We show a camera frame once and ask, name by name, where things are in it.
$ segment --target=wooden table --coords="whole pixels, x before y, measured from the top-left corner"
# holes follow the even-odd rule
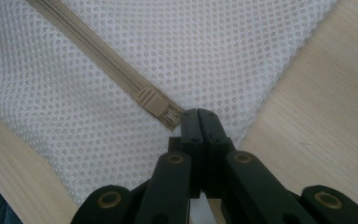
[[[358,1],[340,1],[298,53],[241,149],[295,193],[322,184],[358,203]],[[1,120],[0,192],[24,223],[69,223],[77,209],[48,163]]]

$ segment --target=white mesh fabric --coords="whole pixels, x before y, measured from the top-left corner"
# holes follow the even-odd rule
[[[336,0],[63,2],[179,106],[216,112],[238,145]],[[146,180],[174,135],[25,0],[0,0],[0,118],[77,203]]]

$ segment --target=wood grain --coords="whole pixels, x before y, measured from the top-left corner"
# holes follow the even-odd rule
[[[241,146],[291,191],[326,185],[358,203],[358,1],[342,0],[286,70]],[[50,166],[0,120],[0,192],[24,223],[69,223]],[[219,201],[210,201],[218,216]]]

